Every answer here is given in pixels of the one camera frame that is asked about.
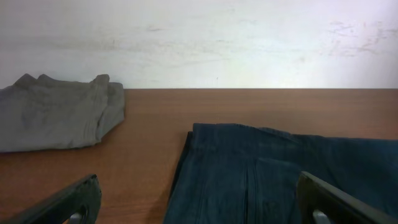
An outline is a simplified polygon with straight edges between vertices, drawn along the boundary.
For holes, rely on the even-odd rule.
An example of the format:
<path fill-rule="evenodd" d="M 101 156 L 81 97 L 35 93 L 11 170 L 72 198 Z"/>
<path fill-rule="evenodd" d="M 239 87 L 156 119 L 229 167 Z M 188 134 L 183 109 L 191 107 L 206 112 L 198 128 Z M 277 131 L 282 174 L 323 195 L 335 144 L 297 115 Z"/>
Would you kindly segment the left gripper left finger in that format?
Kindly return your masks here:
<path fill-rule="evenodd" d="M 101 207 L 97 175 L 90 174 L 43 201 L 14 215 L 2 224 L 90 223 Z"/>

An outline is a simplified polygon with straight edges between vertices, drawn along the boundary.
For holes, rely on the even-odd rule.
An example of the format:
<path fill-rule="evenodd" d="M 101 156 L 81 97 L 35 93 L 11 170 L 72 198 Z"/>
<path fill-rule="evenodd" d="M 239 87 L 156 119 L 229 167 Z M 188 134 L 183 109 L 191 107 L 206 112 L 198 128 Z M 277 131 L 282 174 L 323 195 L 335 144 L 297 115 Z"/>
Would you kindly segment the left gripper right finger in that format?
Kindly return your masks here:
<path fill-rule="evenodd" d="M 296 187 L 302 223 L 396 224 L 397 219 L 337 189 L 308 172 Z"/>

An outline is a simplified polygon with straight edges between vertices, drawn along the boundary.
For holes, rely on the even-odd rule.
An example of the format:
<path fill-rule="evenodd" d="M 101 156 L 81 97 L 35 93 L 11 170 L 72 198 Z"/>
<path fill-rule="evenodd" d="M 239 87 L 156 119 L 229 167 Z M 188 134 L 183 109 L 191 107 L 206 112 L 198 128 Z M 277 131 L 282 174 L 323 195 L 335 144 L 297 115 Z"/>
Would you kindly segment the navy blue shorts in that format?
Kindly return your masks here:
<path fill-rule="evenodd" d="M 295 191 L 303 171 L 397 216 L 395 140 L 196 123 L 175 171 L 164 222 L 300 223 Z"/>

